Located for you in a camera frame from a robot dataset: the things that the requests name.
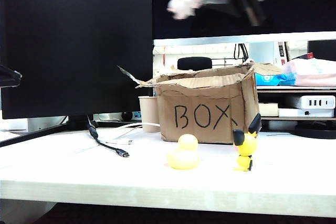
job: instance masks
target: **toy figure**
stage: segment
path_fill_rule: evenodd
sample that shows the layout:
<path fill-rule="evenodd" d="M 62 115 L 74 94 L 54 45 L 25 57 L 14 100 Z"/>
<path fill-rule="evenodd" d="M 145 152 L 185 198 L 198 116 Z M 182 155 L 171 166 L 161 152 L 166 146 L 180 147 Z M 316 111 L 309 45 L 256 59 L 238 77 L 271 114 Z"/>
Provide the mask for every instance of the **toy figure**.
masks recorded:
<path fill-rule="evenodd" d="M 178 146 L 168 153 L 169 165 L 179 170 L 196 168 L 200 163 L 197 138 L 192 134 L 184 134 L 180 136 Z"/>
<path fill-rule="evenodd" d="M 260 129 L 261 116 L 258 113 L 251 122 L 248 133 L 244 133 L 241 130 L 233 130 L 234 147 L 240 154 L 237 159 L 239 167 L 237 167 L 236 170 L 247 172 L 252 169 L 252 153 L 257 148 L 256 137 Z"/>

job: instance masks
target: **black office chair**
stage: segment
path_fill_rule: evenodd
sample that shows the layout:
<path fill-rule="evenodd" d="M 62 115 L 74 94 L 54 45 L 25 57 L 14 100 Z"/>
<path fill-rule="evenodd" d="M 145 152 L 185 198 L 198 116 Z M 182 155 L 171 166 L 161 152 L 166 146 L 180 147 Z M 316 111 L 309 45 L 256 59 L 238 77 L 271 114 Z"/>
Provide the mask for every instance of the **black office chair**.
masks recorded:
<path fill-rule="evenodd" d="M 212 68 L 212 60 L 208 57 L 186 57 L 178 59 L 177 69 L 199 71 Z"/>

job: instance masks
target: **monitor base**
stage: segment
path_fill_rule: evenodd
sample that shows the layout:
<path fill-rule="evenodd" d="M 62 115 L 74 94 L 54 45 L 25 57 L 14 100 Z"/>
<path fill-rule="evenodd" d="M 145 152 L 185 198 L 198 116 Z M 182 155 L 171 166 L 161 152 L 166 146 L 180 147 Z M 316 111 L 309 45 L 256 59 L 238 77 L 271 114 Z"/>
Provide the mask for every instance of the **monitor base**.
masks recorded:
<path fill-rule="evenodd" d="M 323 124 L 298 124 L 294 135 L 318 139 L 336 139 L 336 126 L 332 121 Z"/>
<path fill-rule="evenodd" d="M 90 120 L 93 120 L 93 115 L 89 115 Z M 21 143 L 27 140 L 35 139 L 42 136 L 51 135 L 54 133 L 64 132 L 64 131 L 81 131 L 87 130 L 88 118 L 86 115 L 74 115 L 69 116 L 69 120 L 66 123 L 49 127 L 43 130 L 34 131 L 22 136 L 14 137 L 8 140 L 0 142 L 0 147 Z M 120 127 L 128 122 L 95 122 L 93 121 L 96 127 Z"/>

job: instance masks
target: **paper cup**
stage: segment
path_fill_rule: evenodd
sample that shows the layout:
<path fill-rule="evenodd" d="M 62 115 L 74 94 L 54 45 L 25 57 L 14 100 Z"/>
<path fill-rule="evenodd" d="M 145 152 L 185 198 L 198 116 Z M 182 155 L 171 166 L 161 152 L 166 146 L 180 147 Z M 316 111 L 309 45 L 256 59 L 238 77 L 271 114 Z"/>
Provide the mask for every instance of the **paper cup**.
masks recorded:
<path fill-rule="evenodd" d="M 156 97 L 139 97 L 141 120 L 143 123 L 157 123 L 159 124 L 159 113 L 157 111 Z M 144 132 L 159 132 L 160 127 L 143 125 Z"/>

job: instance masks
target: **pichu figure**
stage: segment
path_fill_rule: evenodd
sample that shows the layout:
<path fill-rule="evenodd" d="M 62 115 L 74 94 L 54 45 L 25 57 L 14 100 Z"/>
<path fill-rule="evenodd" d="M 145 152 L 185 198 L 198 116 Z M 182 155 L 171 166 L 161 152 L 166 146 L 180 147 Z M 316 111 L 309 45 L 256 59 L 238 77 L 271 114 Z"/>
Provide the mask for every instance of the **pichu figure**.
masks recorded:
<path fill-rule="evenodd" d="M 234 147 L 240 154 L 237 159 L 238 167 L 236 170 L 247 172 L 252 169 L 252 153 L 257 148 L 257 135 L 261 129 L 261 115 L 258 113 L 251 125 L 248 132 L 244 133 L 242 130 L 233 130 Z"/>

